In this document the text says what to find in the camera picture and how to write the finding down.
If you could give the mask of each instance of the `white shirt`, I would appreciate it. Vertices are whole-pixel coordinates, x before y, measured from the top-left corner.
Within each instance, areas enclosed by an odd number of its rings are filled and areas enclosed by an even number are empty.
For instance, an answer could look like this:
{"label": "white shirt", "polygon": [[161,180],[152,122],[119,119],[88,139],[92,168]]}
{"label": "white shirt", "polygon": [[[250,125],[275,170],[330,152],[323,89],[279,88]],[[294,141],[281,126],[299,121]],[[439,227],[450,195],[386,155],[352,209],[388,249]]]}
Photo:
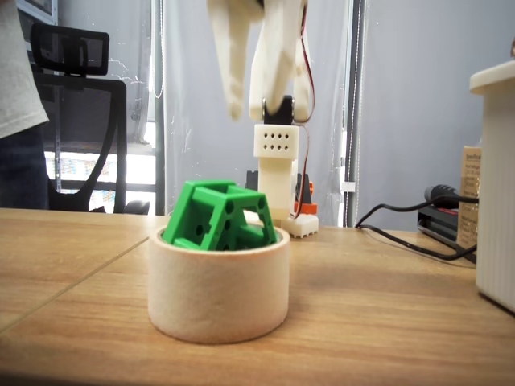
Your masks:
{"label": "white shirt", "polygon": [[0,138],[48,121],[34,85],[15,0],[0,0]]}

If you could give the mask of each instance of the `white curtain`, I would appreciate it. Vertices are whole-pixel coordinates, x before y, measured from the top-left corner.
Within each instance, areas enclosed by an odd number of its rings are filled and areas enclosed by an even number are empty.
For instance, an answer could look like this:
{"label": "white curtain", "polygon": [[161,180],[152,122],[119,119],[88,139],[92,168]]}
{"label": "white curtain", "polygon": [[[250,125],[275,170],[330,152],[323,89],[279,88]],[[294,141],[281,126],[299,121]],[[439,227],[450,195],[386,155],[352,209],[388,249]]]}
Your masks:
{"label": "white curtain", "polygon": [[[239,121],[225,105],[215,42],[205,0],[163,2],[166,209],[173,211],[184,181],[230,179],[245,185],[258,169],[248,100]],[[340,141],[344,106],[348,1],[309,3],[307,33],[315,81],[316,108],[307,173],[315,184],[321,224],[336,225],[340,204]],[[245,90],[259,27],[250,31]],[[299,169],[306,151],[301,130]]]}

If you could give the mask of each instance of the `green 3d-printed object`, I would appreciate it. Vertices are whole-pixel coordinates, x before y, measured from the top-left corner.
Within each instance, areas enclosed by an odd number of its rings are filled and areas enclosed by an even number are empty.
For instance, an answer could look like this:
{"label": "green 3d-printed object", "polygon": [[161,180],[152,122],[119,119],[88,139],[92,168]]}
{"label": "green 3d-printed object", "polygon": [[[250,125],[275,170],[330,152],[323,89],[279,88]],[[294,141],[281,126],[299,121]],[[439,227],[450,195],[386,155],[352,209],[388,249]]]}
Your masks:
{"label": "green 3d-printed object", "polygon": [[[263,228],[247,224],[246,211],[259,215]],[[163,240],[204,251],[259,248],[277,241],[266,197],[232,181],[187,181]]]}

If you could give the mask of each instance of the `cardboard box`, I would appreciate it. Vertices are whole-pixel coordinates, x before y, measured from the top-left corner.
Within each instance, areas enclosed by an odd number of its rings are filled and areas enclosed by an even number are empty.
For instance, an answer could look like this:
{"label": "cardboard box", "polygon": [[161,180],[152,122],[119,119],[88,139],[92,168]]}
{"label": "cardboard box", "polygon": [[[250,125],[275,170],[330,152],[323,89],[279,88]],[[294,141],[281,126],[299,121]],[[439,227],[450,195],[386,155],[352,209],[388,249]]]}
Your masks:
{"label": "cardboard box", "polygon": [[[481,148],[463,148],[461,167],[460,195],[479,197],[481,172]],[[462,248],[471,248],[477,244],[477,223],[479,205],[475,203],[459,203],[457,244]]]}

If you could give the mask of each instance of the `wire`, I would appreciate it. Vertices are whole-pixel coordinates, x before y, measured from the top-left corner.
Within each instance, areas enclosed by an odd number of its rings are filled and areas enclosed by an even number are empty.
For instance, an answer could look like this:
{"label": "wire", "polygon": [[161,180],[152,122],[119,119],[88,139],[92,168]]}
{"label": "wire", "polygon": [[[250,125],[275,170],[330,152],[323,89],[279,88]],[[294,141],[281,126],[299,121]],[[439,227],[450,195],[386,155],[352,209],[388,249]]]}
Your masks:
{"label": "wire", "polygon": [[303,9],[303,21],[301,22],[301,25],[300,25],[300,43],[303,46],[304,63],[306,64],[307,75],[309,77],[309,83],[311,85],[311,94],[313,95],[313,102],[311,104],[311,112],[310,112],[309,116],[304,120],[295,121],[295,123],[301,123],[301,124],[308,123],[310,121],[311,117],[313,116],[313,112],[315,111],[315,82],[313,81],[313,74],[311,73],[311,65],[309,64],[309,60],[307,58],[307,53],[306,53],[306,46],[304,45],[304,31],[306,30],[306,16],[307,16],[307,2]]}
{"label": "wire", "polygon": [[300,216],[301,210],[303,208],[303,199],[304,199],[304,178],[306,177],[306,165],[307,165],[307,156],[309,155],[309,130],[305,125],[301,125],[304,130],[306,130],[306,157],[304,158],[304,167],[303,167],[303,177],[300,180],[300,192],[299,192],[299,205],[297,205],[297,211],[295,214],[290,213],[290,217],[293,219],[297,219]]}
{"label": "wire", "polygon": [[295,212],[295,214],[290,213],[290,217],[293,219],[297,219],[300,216],[300,213],[303,208],[307,156],[309,155],[309,131],[304,124],[308,123],[311,120],[311,117],[313,116],[313,112],[315,111],[315,82],[313,81],[313,74],[311,73],[311,65],[309,64],[309,60],[307,58],[307,53],[306,53],[306,46],[304,45],[304,31],[306,30],[306,15],[307,15],[307,3],[303,9],[303,20],[302,20],[301,26],[300,26],[300,43],[303,46],[304,63],[306,64],[307,74],[309,76],[309,83],[311,85],[311,94],[313,96],[313,103],[312,103],[312,107],[311,107],[311,112],[305,120],[294,121],[294,123],[300,124],[304,128],[304,130],[306,130],[307,145],[306,145],[306,157],[304,158],[303,173],[302,173],[302,178],[300,180],[299,205],[297,205],[297,211]]}
{"label": "wire", "polygon": [[463,197],[462,195],[439,195],[438,197],[435,197],[434,199],[431,199],[429,201],[426,201],[425,203],[419,203],[417,205],[414,205],[412,207],[395,207],[393,205],[388,205],[387,203],[380,203],[379,205],[376,205],[373,207],[366,215],[361,217],[361,219],[357,222],[355,228],[359,228],[363,221],[367,220],[374,212],[378,211],[379,209],[388,209],[390,211],[398,211],[401,213],[407,212],[407,211],[417,211],[418,209],[422,209],[423,207],[429,207],[430,205],[433,205],[435,203],[441,203],[442,201],[450,200],[455,201],[458,203],[479,203],[479,199],[473,199],[472,197]]}
{"label": "wire", "polygon": [[[362,68],[365,68],[366,62],[366,55],[367,55],[367,33],[368,33],[368,27],[367,27],[367,14],[369,13],[367,0],[360,1],[360,7],[361,3],[364,3],[363,6],[363,32],[362,32],[362,42],[361,42],[361,57],[359,57],[359,46],[358,50],[356,52],[356,61],[359,60],[359,63],[361,64]],[[360,165],[361,165],[361,123],[363,120],[361,119],[363,114],[363,96],[365,94],[365,87],[363,85],[365,78],[365,71],[360,71],[360,84],[358,86],[358,102],[357,102],[357,123],[356,123],[356,136],[357,136],[357,144],[356,144],[356,178],[355,178],[355,186],[356,186],[356,212],[354,213],[354,224],[357,220],[357,213],[358,209],[360,207]]]}
{"label": "wire", "polygon": [[[163,70],[163,55],[164,55],[164,37],[163,37],[163,0],[159,0],[159,39],[161,46],[161,90],[159,91],[159,95],[155,93],[155,76],[153,76],[154,85],[152,86],[152,92],[154,94],[154,98],[159,99],[164,90],[164,70]],[[154,68],[152,69],[152,75],[155,72],[155,58],[154,58]]]}
{"label": "wire", "polygon": [[403,212],[408,212],[408,211],[417,211],[418,209],[422,209],[423,207],[429,207],[430,205],[433,205],[435,203],[439,203],[442,201],[448,201],[448,200],[459,202],[459,203],[479,204],[479,202],[480,202],[479,199],[474,199],[472,197],[463,197],[461,195],[440,195],[430,201],[426,201],[425,203],[413,205],[411,207],[395,207],[392,205],[388,205],[386,203],[381,203],[381,204],[373,207],[367,214],[365,214],[363,217],[361,217],[361,219],[356,224],[356,228],[370,229],[371,231],[374,231],[374,232],[380,234],[381,236],[386,237],[387,239],[392,240],[396,243],[404,245],[407,248],[413,249],[416,252],[424,253],[426,255],[436,257],[440,260],[445,260],[445,261],[458,260],[459,258],[466,256],[469,253],[475,252],[477,250],[477,245],[474,245],[471,248],[465,249],[463,251],[460,251],[460,252],[452,254],[452,255],[446,255],[443,253],[438,253],[436,251],[432,251],[430,249],[419,247],[417,245],[408,243],[407,241],[404,241],[403,239],[399,239],[398,237],[393,236],[393,235],[389,234],[388,232],[383,231],[380,228],[374,227],[373,225],[363,224],[363,221],[367,220],[373,213],[375,213],[376,211],[378,211],[379,209],[382,209],[382,208],[389,209],[390,211],[397,211],[397,212],[403,213]]}
{"label": "wire", "polygon": [[[357,86],[356,85],[357,85],[357,73],[358,73],[357,69],[358,69],[358,64],[360,63],[360,56],[358,54],[360,53],[360,45],[359,45],[359,43],[360,43],[360,32],[361,32],[360,25],[361,25],[361,3],[362,2],[363,2],[363,0],[359,1],[359,6],[358,6],[358,10],[357,10],[357,29],[356,29],[357,46],[356,46],[356,62],[354,63],[354,66],[355,66],[355,68],[354,68],[354,86],[352,87],[351,125],[350,125],[350,128],[347,128],[347,130],[350,129],[350,139],[348,141],[349,144],[353,143],[352,142],[352,136],[354,134],[354,117],[356,116],[356,114],[355,114],[355,112],[356,112],[356,90],[357,90]],[[362,84],[362,80],[363,80],[362,74],[363,74],[363,72],[361,72],[360,84]],[[352,145],[350,145],[348,147],[347,182],[350,181],[350,178],[351,178],[352,148],[353,148]],[[359,194],[359,184],[356,185],[356,189],[357,189],[357,193]],[[345,209],[345,212],[344,212],[344,226],[345,227],[347,227],[347,225],[348,225],[348,223],[347,223],[347,218],[348,218],[347,217],[347,213],[348,213],[348,197],[349,197],[349,192],[347,191],[347,194],[345,195],[345,205],[344,205],[344,209]]]}
{"label": "wire", "polygon": [[438,207],[437,209],[438,209],[438,211],[440,211],[442,213],[447,213],[447,214],[453,215],[453,216],[458,215],[458,212],[453,209],[446,209],[445,207]]}
{"label": "wire", "polygon": [[465,249],[461,252],[455,253],[454,255],[445,255],[443,253],[438,253],[438,252],[432,251],[430,249],[419,247],[417,245],[408,243],[407,241],[405,241],[403,239],[399,239],[398,237],[395,237],[393,235],[390,235],[388,232],[385,232],[380,228],[376,228],[373,225],[363,224],[360,226],[360,229],[370,229],[371,231],[374,231],[375,233],[379,233],[381,236],[386,237],[387,239],[390,239],[392,241],[395,241],[396,243],[404,245],[405,247],[407,247],[409,249],[413,249],[415,252],[424,253],[426,255],[436,257],[440,260],[445,260],[445,261],[458,260],[459,258],[466,256],[469,253],[473,253],[477,250],[477,245],[474,245],[473,247],[471,247],[469,249]]}

